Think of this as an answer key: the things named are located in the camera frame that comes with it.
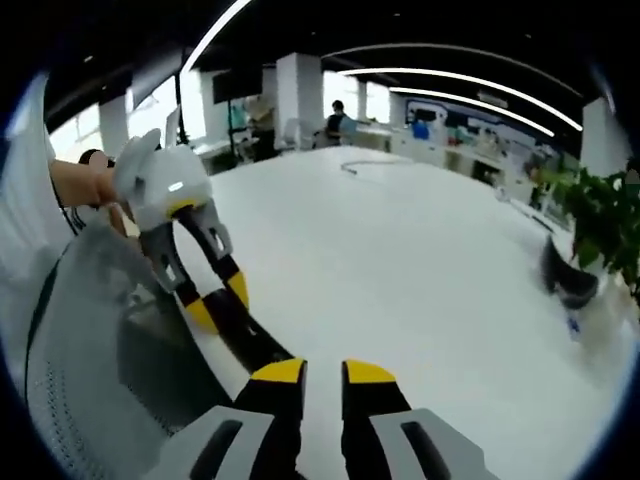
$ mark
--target person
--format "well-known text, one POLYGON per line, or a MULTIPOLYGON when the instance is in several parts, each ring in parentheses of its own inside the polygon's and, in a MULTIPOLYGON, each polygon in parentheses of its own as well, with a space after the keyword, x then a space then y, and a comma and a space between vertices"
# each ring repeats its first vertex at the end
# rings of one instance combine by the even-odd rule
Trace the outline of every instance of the person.
POLYGON ((625 188, 632 196, 640 195, 640 162, 635 157, 629 157, 625 169, 611 175, 609 180, 613 184, 613 188, 619 190, 625 188))
POLYGON ((253 127, 255 161, 260 162, 276 156, 274 143, 276 131, 274 127, 274 107, 267 95, 250 97, 245 102, 245 110, 249 115, 249 124, 253 127))
POLYGON ((324 133, 327 137, 328 144, 330 146, 340 145, 340 124, 347 115, 344 113, 344 103, 340 100, 336 100, 331 104, 333 108, 333 114, 327 118, 327 123, 324 128, 324 133))
POLYGON ((531 196, 529 197, 529 206, 540 210, 542 208, 542 194, 544 188, 542 185, 542 172, 547 162, 542 150, 542 143, 537 141, 535 148, 531 152, 531 156, 524 164, 524 173, 531 182, 535 184, 531 190, 531 196))
MULTIPOLYGON (((78 164, 89 166, 89 168, 98 175, 107 171, 107 169, 112 169, 116 165, 104 152, 97 149, 90 149, 84 152, 80 156, 78 164)), ((103 209, 100 209, 100 205, 97 204, 80 205, 68 208, 66 213, 77 232, 86 227, 88 222, 102 217, 104 221, 108 221, 118 233, 125 237, 127 236, 122 215, 118 207, 114 204, 106 205, 103 209)))

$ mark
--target black cable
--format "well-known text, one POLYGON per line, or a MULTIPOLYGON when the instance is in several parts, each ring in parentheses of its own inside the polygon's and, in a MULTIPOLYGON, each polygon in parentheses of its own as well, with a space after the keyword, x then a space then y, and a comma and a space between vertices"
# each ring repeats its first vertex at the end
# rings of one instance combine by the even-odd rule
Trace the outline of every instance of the black cable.
POLYGON ((54 185, 53 181, 51 182, 51 187, 53 187, 53 194, 56 196, 56 201, 58 202, 58 207, 60 207, 60 210, 62 211, 62 216, 67 221, 67 225, 69 225, 69 228, 71 229, 73 234, 77 237, 78 236, 78 231, 73 226, 73 223, 71 223, 71 220, 69 220, 69 217, 67 215, 67 211, 62 206, 62 201, 60 200, 60 195, 58 195, 58 191, 56 190, 56 186, 54 185))
POLYGON ((75 227, 78 229, 78 231, 81 231, 82 229, 84 229, 87 226, 85 221, 82 220, 82 218, 80 217, 80 214, 78 213, 78 209, 76 207, 73 207, 71 209, 71 221, 72 221, 72 223, 75 224, 75 227))
POLYGON ((413 160, 355 160, 352 162, 344 162, 340 164, 340 170, 349 172, 352 175, 357 175, 358 171, 355 168, 349 168, 355 165, 414 165, 416 162, 413 160))

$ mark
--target white tabletop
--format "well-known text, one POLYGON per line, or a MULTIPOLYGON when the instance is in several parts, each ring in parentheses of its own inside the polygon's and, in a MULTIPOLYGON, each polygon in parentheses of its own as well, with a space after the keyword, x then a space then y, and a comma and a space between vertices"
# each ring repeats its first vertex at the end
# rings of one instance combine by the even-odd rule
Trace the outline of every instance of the white tabletop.
MULTIPOLYGON (((340 362, 357 358, 483 448, 502 480, 569 478, 616 408, 633 341, 604 375, 585 364, 538 280, 547 231, 486 185, 423 164, 340 169, 397 158, 336 147, 211 179, 253 316, 309 361, 301 473, 347 478, 340 362)), ((183 233, 200 285, 211 274, 183 233)), ((246 373, 215 337, 197 341, 235 395, 246 373)))

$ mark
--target human hand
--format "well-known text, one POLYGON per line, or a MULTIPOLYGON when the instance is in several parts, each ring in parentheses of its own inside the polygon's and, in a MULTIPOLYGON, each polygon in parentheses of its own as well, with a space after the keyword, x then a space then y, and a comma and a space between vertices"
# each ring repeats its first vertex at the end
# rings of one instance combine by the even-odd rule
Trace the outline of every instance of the human hand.
POLYGON ((117 200, 113 169, 96 173, 89 165, 54 160, 49 173, 63 207, 107 205, 117 200))

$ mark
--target wall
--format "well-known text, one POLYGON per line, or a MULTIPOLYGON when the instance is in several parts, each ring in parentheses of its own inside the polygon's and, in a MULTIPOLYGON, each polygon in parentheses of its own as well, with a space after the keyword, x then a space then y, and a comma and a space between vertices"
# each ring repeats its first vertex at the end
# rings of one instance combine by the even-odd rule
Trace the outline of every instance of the wall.
POLYGON ((358 120, 367 119, 367 84, 358 82, 358 120))
POLYGON ((582 166, 598 176, 624 170, 631 156, 629 143, 603 98, 584 107, 582 125, 582 166))
POLYGON ((321 128, 324 123, 322 88, 320 59, 298 55, 299 118, 314 130, 321 128))
POLYGON ((228 113, 226 103, 213 103, 213 77, 221 72, 200 73, 202 88, 202 105, 204 109, 204 125, 207 132, 204 141, 215 143, 228 138, 228 113))
POLYGON ((292 53, 279 59, 276 69, 280 131, 285 131, 290 119, 299 119, 310 131, 321 128, 324 119, 320 59, 292 53))
POLYGON ((495 130, 496 133, 498 133, 503 139, 509 140, 512 143, 516 143, 520 147, 525 149, 533 148, 536 141, 538 140, 543 143, 553 143, 550 142, 551 139, 546 135, 535 135, 533 134, 531 129, 522 126, 521 124, 510 122, 504 117, 493 115, 481 110, 476 110, 475 108, 465 107, 463 105, 457 105, 454 103, 442 102, 439 100, 425 100, 424 98, 406 97, 404 98, 404 102, 405 103, 403 104, 402 110, 403 122, 406 112, 408 112, 408 110, 411 108, 423 108, 436 112, 453 111, 469 116, 470 125, 478 126, 481 129, 491 128, 495 130))
POLYGON ((405 121, 405 99, 397 93, 389 96, 389 123, 394 127, 403 127, 405 121))

